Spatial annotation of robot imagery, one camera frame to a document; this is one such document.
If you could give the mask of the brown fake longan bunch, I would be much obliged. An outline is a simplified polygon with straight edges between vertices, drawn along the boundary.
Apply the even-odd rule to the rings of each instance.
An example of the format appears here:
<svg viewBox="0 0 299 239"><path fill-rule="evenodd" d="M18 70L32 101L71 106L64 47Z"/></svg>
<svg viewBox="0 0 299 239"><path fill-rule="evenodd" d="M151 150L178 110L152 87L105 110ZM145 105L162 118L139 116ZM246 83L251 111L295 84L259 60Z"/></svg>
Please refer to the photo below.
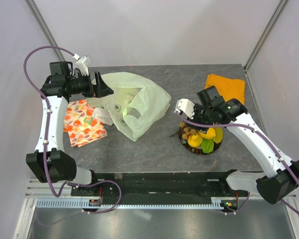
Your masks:
<svg viewBox="0 0 299 239"><path fill-rule="evenodd" d="M184 121L179 124L179 129L170 137L178 136L179 138L187 140L190 135L195 135L197 131L188 126Z"/></svg>

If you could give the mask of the yellow fake fruit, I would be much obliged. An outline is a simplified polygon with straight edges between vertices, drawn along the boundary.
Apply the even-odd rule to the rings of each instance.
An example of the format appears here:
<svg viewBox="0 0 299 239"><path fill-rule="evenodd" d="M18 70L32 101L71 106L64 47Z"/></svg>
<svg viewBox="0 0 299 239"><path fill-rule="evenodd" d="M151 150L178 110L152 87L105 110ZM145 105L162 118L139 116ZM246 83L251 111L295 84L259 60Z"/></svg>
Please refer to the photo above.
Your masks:
<svg viewBox="0 0 299 239"><path fill-rule="evenodd" d="M201 146L203 138L198 134L190 134L187 139L189 146L193 148L198 148Z"/></svg>

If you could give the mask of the green fake fruit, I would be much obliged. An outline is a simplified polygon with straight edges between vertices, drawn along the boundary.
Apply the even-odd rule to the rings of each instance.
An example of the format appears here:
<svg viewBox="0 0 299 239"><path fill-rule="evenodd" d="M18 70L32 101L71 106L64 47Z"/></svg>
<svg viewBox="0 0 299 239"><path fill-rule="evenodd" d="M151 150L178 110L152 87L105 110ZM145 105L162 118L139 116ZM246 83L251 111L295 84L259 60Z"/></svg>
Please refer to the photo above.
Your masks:
<svg viewBox="0 0 299 239"><path fill-rule="evenodd" d="M214 150L214 141L212 139L203 139L201 148L204 154L212 153Z"/></svg>

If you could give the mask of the light green plastic bag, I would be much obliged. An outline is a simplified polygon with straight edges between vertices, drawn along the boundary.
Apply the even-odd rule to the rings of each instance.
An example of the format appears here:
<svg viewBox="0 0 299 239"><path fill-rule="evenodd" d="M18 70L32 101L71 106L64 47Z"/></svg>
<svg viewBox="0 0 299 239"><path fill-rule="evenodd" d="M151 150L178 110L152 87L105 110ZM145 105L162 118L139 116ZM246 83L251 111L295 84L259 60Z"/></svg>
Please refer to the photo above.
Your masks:
<svg viewBox="0 0 299 239"><path fill-rule="evenodd" d="M106 110L122 134L137 141L167 112L171 95L143 76L117 72L103 74L104 82L114 91L103 98L88 98L87 103Z"/></svg>

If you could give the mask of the orange fake citrus fruit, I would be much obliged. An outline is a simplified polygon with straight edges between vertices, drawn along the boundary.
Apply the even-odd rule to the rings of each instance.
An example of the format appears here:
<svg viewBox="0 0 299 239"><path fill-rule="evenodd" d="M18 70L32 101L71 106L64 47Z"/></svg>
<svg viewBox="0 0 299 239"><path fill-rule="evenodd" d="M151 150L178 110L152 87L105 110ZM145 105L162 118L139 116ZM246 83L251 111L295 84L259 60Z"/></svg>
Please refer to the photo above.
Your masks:
<svg viewBox="0 0 299 239"><path fill-rule="evenodd" d="M203 138L203 139L213 139L216 136L216 131L214 128L209 128L207 132L201 132L198 131L198 134Z"/></svg>

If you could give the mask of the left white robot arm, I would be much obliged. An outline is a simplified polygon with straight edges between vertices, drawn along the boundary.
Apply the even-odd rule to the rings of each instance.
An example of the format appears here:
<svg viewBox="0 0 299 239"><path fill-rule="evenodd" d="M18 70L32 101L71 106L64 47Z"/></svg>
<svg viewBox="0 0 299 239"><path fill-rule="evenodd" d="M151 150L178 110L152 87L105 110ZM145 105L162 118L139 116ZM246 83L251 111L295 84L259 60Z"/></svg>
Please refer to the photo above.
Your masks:
<svg viewBox="0 0 299 239"><path fill-rule="evenodd" d="M34 153L27 154L26 163L41 183L71 181L82 184L82 190L94 196L100 188L94 180L95 173L79 168L63 147L63 124L70 97L82 94L86 98L102 98L113 94L99 72L91 78L89 62L90 58L84 56L75 64L66 61L50 63L51 74L40 89L44 94L40 136Z"/></svg>

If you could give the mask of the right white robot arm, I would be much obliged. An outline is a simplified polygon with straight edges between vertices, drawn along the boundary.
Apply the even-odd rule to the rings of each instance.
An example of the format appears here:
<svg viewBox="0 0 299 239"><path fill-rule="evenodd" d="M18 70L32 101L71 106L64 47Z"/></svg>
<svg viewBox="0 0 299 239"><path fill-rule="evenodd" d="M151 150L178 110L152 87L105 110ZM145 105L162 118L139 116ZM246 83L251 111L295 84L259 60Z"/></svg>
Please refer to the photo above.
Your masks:
<svg viewBox="0 0 299 239"><path fill-rule="evenodd" d="M232 171L218 183L218 190L230 196L236 190L259 193L275 204L299 188L299 160L294 161L276 147L260 130L238 99L224 100L212 86L200 91L201 103L180 100L179 108L198 129L225 127L251 152L262 168L261 173Z"/></svg>

